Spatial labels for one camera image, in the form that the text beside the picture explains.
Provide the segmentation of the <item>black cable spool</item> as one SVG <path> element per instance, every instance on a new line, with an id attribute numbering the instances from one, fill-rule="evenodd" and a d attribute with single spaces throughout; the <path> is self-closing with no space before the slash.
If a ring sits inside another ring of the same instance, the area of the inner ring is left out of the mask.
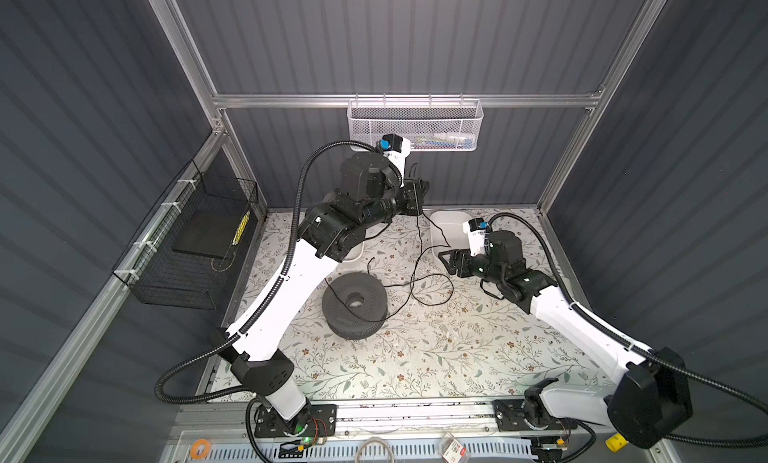
<path id="1" fill-rule="evenodd" d="M 344 274 L 328 284 L 322 312 L 333 333 L 346 340 L 374 335 L 389 317 L 384 285 L 362 272 Z"/>

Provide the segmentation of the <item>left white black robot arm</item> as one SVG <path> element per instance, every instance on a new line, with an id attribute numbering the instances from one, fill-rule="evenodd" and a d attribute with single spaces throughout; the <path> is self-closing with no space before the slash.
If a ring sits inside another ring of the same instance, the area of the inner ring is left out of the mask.
<path id="1" fill-rule="evenodd" d="M 409 139 L 389 133 L 373 145 L 357 140 L 346 144 L 354 152 L 341 165 L 339 187 L 322 203 L 303 211 L 311 166 L 323 153 L 341 144 L 325 144 L 308 157 L 299 174 L 282 266 L 246 311 L 220 332 L 212 349 L 175 365 L 158 378 L 154 387 L 158 400 L 188 405 L 250 392 L 269 404 L 288 434 L 300 434 L 307 427 L 310 403 L 296 384 L 293 362 L 279 348 L 284 333 L 315 288 L 365 240 L 370 227 L 390 222 L 399 214 L 419 216 L 429 189 L 427 182 L 403 175 L 412 151 Z M 171 378 L 214 355 L 229 362 L 238 385 L 196 396 L 166 392 Z"/>

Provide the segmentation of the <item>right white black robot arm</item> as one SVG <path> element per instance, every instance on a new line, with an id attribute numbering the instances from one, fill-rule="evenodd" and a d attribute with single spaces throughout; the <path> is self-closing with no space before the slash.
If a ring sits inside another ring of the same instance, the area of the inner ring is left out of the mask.
<path id="1" fill-rule="evenodd" d="M 492 285 L 490 297 L 515 304 L 547 323 L 576 345 L 609 377 L 600 389 L 546 378 L 529 387 L 522 404 L 525 423 L 545 430 L 557 420 L 571 420 L 589 430 L 609 426 L 627 443 L 649 449 L 662 439 L 722 449 L 764 447 L 767 436 L 710 439 L 680 435 L 677 428 L 693 415 L 692 381 L 727 394 L 760 412 L 765 402 L 730 385 L 686 368 L 669 348 L 654 349 L 611 326 L 569 294 L 555 267 L 548 273 L 528 268 L 522 242 L 508 230 L 495 230 L 495 214 L 462 224 L 467 247 L 451 248 L 438 257 L 449 274 L 475 277 Z"/>

